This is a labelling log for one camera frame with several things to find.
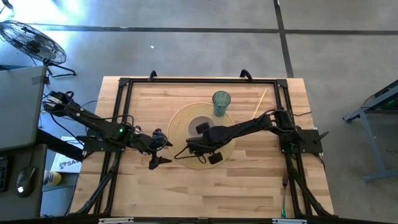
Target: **computer mouse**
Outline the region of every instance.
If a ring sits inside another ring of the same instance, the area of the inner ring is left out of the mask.
[[[23,168],[17,178],[17,194],[20,197],[28,197],[34,189],[33,176],[35,174],[36,168],[29,166]]]

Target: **butcher block tabletop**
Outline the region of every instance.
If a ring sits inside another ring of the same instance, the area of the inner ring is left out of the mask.
[[[113,115],[120,78],[103,78],[95,110],[98,116]],[[294,114],[311,111],[303,79],[288,78],[287,83]],[[126,89],[119,114],[124,108]],[[194,103],[211,103],[211,97],[218,90],[231,95],[226,112],[234,123],[252,119],[264,91],[256,117],[276,108],[274,89],[269,84],[134,83],[129,114],[134,117],[134,125],[139,125],[144,133],[151,135],[160,128],[167,134],[170,120],[177,112]],[[295,123],[303,129],[312,129],[312,114],[295,117]],[[149,170],[150,156],[128,148],[122,153],[112,217],[280,217],[282,178],[287,169],[278,137],[271,132],[261,131],[237,138],[232,155],[211,169],[187,168],[176,161],[167,148],[158,152],[158,156],[173,162]],[[321,161],[312,154],[302,157],[308,188],[323,207],[333,213]],[[81,208],[97,187],[103,158],[103,152],[95,152],[83,161],[71,212]],[[301,191],[297,192],[300,208],[304,211]],[[108,187],[104,191],[102,208],[107,195]],[[289,187],[285,206],[286,217],[293,217]]]

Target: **fan stand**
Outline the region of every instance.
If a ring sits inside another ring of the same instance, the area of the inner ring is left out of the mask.
[[[44,59],[43,65],[47,68],[47,71],[49,71],[49,74],[50,74],[51,77],[65,77],[65,76],[70,76],[70,75],[76,76],[76,72],[75,72],[74,70],[69,69],[69,68],[65,68],[65,67],[60,66],[60,65],[56,65],[56,64],[50,62],[49,59]],[[72,72],[72,73],[63,74],[63,75],[54,75],[54,74],[51,72],[49,66],[55,66],[55,67],[58,67],[58,68],[62,68],[62,69],[64,69],[64,70],[68,70],[69,72]]]

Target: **electric fan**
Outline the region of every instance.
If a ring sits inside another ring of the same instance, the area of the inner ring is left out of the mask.
[[[67,60],[67,55],[61,46],[37,29],[21,22],[8,20],[0,22],[0,35],[21,52],[43,62],[52,77],[76,75],[74,70],[59,66]],[[54,75],[48,66],[56,66],[72,73]]]

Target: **fan grille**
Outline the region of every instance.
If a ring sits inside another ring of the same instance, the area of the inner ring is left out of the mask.
[[[15,48],[40,60],[59,65],[67,60],[65,51],[37,29],[17,21],[0,22],[0,35]]]

